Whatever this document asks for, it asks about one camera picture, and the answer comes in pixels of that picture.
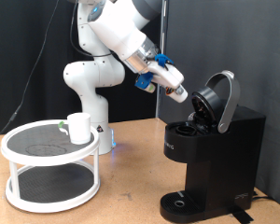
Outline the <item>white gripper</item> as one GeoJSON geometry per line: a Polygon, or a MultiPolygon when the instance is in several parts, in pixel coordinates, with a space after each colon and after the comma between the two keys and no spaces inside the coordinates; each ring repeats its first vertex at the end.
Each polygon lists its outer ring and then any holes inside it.
{"type": "Polygon", "coordinates": [[[153,76],[152,81],[164,87],[176,89],[177,95],[183,95],[185,89],[180,86],[184,81],[184,76],[171,64],[166,64],[164,67],[160,66],[157,62],[150,62],[147,71],[153,76]]]}

